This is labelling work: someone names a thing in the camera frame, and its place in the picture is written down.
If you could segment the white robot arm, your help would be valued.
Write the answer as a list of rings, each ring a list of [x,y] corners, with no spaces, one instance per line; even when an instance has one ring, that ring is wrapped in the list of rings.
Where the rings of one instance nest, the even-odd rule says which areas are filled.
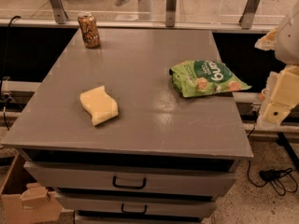
[[[255,48],[273,50],[275,58],[286,64],[279,73],[270,73],[259,115],[260,120],[279,125],[299,105],[299,3]]]

